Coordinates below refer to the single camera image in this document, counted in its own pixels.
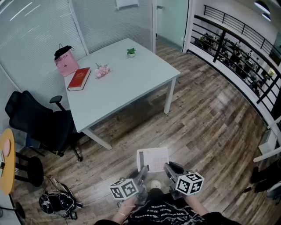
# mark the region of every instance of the pink shopping bag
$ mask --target pink shopping bag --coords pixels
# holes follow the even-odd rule
[[[73,57],[70,49],[71,46],[65,46],[59,49],[55,54],[56,57],[54,59],[54,62],[62,76],[67,76],[79,69],[79,65]]]

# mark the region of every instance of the potted plant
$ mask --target potted plant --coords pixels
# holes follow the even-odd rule
[[[134,57],[135,51],[136,51],[135,48],[127,49],[127,55],[130,57]]]

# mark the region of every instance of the chair armrest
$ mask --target chair armrest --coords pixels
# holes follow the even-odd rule
[[[50,103],[56,103],[57,106],[62,110],[62,111],[65,111],[65,109],[62,107],[62,105],[60,104],[60,101],[62,99],[62,96],[61,95],[58,95],[58,96],[54,96],[52,97],[52,99],[50,100]]]
[[[50,103],[57,103],[57,102],[60,102],[61,99],[62,99],[62,96],[61,96],[61,95],[54,96],[54,97],[52,97],[52,99],[50,100]]]

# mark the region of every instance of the hand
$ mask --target hand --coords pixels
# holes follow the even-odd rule
[[[133,210],[133,206],[137,202],[137,195],[134,195],[127,200],[122,202],[122,205],[120,205],[120,208],[118,209],[118,212],[115,214],[115,216],[112,218],[112,221],[122,224],[127,216],[130,214],[130,212]]]
[[[184,195],[185,202],[200,216],[203,216],[208,212],[208,210],[199,202],[195,195]]]

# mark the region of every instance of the backpack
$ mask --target backpack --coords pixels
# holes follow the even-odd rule
[[[45,192],[39,198],[39,205],[45,213],[67,217],[71,211],[83,207],[81,203],[76,202],[68,186],[58,183],[55,179],[54,181],[57,184],[57,190],[51,193]],[[61,185],[64,191],[58,190],[58,185]]]

